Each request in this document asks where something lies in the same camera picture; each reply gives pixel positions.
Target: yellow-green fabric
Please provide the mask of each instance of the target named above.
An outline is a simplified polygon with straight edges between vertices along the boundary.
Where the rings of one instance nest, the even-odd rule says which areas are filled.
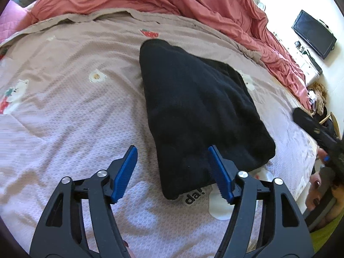
[[[342,210],[340,215],[338,215],[337,218],[332,220],[324,228],[321,228],[311,233],[314,252],[317,252],[320,248],[322,248],[325,242],[330,238],[334,230],[337,228],[339,222],[342,220],[343,215],[344,215],[344,210]]]

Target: folded black garment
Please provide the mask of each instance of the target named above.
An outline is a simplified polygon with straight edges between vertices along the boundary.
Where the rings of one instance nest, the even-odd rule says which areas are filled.
[[[239,170],[275,156],[275,143],[232,67],[158,39],[142,44],[140,66],[167,199],[215,183],[207,160],[213,144]]]

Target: black flat screen tv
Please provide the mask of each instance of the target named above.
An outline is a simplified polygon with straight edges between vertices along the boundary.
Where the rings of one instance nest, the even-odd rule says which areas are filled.
[[[337,41],[324,25],[304,10],[300,12],[292,29],[309,44],[322,59],[327,57]]]

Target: fingernail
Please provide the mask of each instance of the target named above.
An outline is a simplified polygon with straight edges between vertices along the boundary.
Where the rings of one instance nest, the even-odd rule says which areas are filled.
[[[320,204],[320,201],[319,201],[318,198],[315,198],[315,199],[313,200],[313,203],[314,203],[315,206],[318,206],[318,205]]]

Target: red blanket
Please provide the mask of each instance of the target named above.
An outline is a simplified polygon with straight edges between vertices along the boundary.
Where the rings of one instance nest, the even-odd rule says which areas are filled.
[[[65,13],[89,14],[114,7],[182,15],[219,30],[247,49],[259,51],[269,72],[309,109],[302,70],[266,28],[266,14],[253,0],[39,0],[31,11],[32,23]]]

